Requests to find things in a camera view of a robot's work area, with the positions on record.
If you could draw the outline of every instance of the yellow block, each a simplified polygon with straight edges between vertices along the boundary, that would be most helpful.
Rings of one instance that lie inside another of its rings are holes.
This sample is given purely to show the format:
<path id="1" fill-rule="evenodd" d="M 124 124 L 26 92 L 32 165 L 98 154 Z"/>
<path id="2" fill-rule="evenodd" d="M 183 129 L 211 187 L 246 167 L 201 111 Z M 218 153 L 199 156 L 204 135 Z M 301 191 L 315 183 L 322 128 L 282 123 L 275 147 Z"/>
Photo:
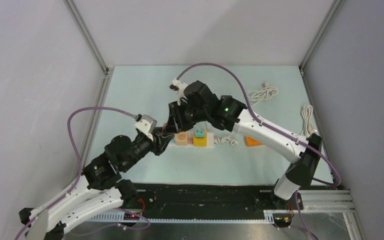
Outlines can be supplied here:
<path id="1" fill-rule="evenodd" d="M 193 135 L 193 146 L 195 147 L 206 147 L 207 146 L 207 130 L 205 130 L 204 137 L 195 137 Z"/>

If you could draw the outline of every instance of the wooden block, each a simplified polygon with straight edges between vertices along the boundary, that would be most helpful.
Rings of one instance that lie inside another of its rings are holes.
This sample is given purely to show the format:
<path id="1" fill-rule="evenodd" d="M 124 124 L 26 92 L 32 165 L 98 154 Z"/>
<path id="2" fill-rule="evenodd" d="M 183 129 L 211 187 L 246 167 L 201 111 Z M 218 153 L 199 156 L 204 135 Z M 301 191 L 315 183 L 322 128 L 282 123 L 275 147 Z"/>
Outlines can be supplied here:
<path id="1" fill-rule="evenodd" d="M 187 131 L 180 132 L 174 135 L 174 143 L 177 146 L 187 146 L 188 145 L 189 134 Z"/>

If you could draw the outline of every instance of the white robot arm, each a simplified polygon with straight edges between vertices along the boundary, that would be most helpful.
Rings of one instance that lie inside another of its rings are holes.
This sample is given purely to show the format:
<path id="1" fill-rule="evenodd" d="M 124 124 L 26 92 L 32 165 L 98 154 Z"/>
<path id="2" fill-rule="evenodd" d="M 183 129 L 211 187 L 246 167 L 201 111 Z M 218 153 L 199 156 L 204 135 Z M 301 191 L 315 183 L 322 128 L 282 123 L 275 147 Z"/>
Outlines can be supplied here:
<path id="1" fill-rule="evenodd" d="M 131 181 L 121 180 L 120 172 L 128 171 L 149 152 L 159 156 L 174 134 L 188 131 L 203 121 L 208 121 L 219 130 L 251 137 L 290 162 L 289 168 L 271 191 L 271 200 L 278 208 L 283 209 L 300 187 L 311 184 L 320 157 L 264 125 L 291 134 L 317 150 L 322 141 L 319 136 L 313 134 L 305 138 L 254 114 L 259 119 L 256 120 L 242 102 L 231 96 L 221 96 L 219 99 L 200 81 L 189 85 L 178 80 L 172 83 L 170 88 L 177 91 L 178 99 L 168 104 L 169 117 L 163 127 L 156 127 L 157 121 L 152 117 L 140 115 L 135 124 L 137 136 L 134 141 L 123 135 L 114 137 L 105 146 L 104 153 L 83 168 L 78 184 L 70 193 L 67 193 L 68 189 L 74 183 L 40 207 L 22 209 L 19 212 L 21 222 L 26 225 L 47 209 L 46 235 L 49 239 L 62 239 L 64 234 L 97 214 L 117 207 L 131 207 L 137 202 L 138 194 Z"/>

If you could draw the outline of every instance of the orange block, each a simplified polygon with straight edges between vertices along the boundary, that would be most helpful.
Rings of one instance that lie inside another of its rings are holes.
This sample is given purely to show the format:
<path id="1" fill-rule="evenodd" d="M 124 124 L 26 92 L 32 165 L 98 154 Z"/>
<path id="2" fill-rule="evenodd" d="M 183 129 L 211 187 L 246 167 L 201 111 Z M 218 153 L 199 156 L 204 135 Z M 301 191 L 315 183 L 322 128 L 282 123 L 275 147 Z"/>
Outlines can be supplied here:
<path id="1" fill-rule="evenodd" d="M 263 145 L 261 142 L 253 139 L 253 138 L 250 138 L 249 136 L 246 136 L 245 137 L 245 145 L 247 147 L 255 147 L 255 146 L 261 146 Z"/>

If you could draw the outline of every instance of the gray wall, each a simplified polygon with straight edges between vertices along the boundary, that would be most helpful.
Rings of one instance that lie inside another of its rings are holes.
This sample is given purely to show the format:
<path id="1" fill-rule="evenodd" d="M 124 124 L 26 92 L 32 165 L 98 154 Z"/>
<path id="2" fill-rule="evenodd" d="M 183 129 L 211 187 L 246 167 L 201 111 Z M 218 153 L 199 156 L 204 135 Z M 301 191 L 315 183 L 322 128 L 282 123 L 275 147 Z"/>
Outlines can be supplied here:
<path id="1" fill-rule="evenodd" d="M 298 65 L 333 0 L 77 0 L 111 65 Z"/>
<path id="2" fill-rule="evenodd" d="M 94 104 L 102 77 L 62 0 L 0 0 L 0 240 L 23 226 L 19 210 L 70 182 L 67 118 Z M 90 115 L 79 115 L 81 145 Z"/>
<path id="3" fill-rule="evenodd" d="M 384 239 L 384 1 L 346 1 L 305 75 L 367 237 Z"/>

